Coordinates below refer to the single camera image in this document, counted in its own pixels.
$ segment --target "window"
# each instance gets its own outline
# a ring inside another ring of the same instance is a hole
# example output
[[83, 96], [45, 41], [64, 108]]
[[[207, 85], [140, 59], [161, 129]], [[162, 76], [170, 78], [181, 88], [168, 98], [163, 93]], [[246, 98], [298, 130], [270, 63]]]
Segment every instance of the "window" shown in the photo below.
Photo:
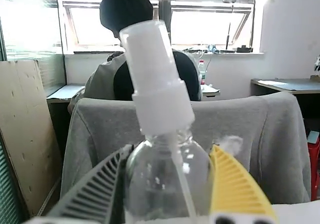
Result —
[[171, 1], [171, 43], [176, 49], [216, 45], [225, 49], [251, 46], [252, 3]]
[[[150, 0], [154, 19], [166, 22], [173, 48], [253, 46], [256, 0]], [[101, 0], [62, 0], [68, 52], [122, 51], [100, 23]]]
[[[101, 25], [101, 0], [62, 0], [68, 52], [123, 51], [119, 39]], [[159, 1], [151, 0], [155, 19], [159, 17]]]

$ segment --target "white table surface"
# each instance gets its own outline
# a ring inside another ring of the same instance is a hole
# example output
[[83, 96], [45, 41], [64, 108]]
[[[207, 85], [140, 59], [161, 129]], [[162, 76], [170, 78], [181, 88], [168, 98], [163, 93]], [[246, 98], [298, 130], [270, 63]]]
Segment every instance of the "white table surface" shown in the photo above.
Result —
[[285, 91], [292, 94], [320, 93], [320, 82], [309, 78], [298, 79], [252, 79], [251, 83], [270, 88], [276, 91]]
[[73, 96], [84, 88], [83, 85], [66, 85], [46, 99], [50, 103], [70, 102]]
[[207, 84], [201, 85], [201, 90], [205, 97], [215, 97], [220, 95], [220, 89], [215, 89]]

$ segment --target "spray bottle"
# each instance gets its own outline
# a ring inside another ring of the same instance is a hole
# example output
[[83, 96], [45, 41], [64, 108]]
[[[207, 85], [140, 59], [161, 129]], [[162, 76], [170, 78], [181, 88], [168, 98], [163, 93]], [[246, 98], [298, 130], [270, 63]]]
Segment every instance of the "spray bottle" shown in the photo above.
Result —
[[180, 80], [163, 21], [146, 21], [120, 32], [126, 49], [140, 130], [145, 135], [130, 155], [125, 175], [125, 222], [209, 214], [213, 167], [193, 140], [195, 120]]

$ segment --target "window pane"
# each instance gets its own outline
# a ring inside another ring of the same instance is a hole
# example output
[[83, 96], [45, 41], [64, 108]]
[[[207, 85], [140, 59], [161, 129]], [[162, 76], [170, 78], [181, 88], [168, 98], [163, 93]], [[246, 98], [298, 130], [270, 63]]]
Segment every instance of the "window pane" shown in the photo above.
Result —
[[79, 45], [119, 45], [112, 31], [100, 23], [98, 8], [70, 8]]
[[0, 0], [7, 58], [40, 58], [61, 53], [56, 7], [46, 0]]
[[209, 11], [173, 11], [171, 19], [171, 42], [175, 44], [226, 43], [229, 24], [231, 42], [244, 13], [220, 13]]

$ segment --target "black hair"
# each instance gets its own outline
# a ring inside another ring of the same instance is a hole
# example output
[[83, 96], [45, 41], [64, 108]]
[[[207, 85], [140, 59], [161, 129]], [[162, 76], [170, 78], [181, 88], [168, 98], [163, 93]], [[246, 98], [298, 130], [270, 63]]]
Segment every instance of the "black hair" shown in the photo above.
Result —
[[120, 32], [152, 18], [153, 6], [149, 0], [102, 0], [100, 3], [101, 24], [112, 31]]

